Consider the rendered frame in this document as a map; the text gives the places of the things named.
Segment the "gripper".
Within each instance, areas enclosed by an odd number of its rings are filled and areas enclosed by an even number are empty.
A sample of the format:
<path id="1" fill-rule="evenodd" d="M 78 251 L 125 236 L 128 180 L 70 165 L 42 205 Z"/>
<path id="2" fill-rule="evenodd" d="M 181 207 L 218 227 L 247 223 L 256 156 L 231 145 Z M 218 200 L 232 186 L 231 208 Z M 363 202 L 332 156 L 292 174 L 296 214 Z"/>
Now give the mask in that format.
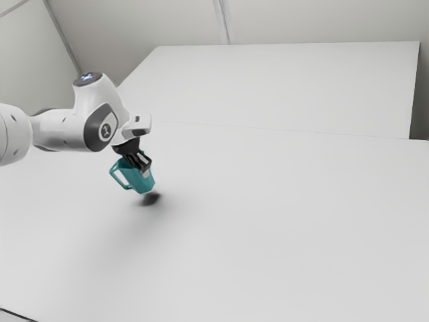
<path id="1" fill-rule="evenodd" d="M 140 137 L 136 137 L 111 147 L 116 154 L 124 156 L 125 161 L 131 169 L 137 170 L 142 177 L 147 178 L 149 176 L 152 159 L 141 151 L 139 145 Z"/>

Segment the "teal faceted mug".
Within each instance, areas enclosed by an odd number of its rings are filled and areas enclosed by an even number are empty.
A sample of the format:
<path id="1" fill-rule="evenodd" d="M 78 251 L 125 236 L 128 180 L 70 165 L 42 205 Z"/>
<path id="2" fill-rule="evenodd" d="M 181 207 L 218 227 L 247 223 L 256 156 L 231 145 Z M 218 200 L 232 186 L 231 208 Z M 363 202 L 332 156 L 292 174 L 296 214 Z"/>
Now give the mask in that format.
<path id="1" fill-rule="evenodd" d="M 151 169 L 147 178 L 142 177 L 137 170 L 131 169 L 124 159 L 124 156 L 110 168 L 111 177 L 125 190 L 133 189 L 139 194 L 150 192 L 155 180 L 152 176 Z"/>

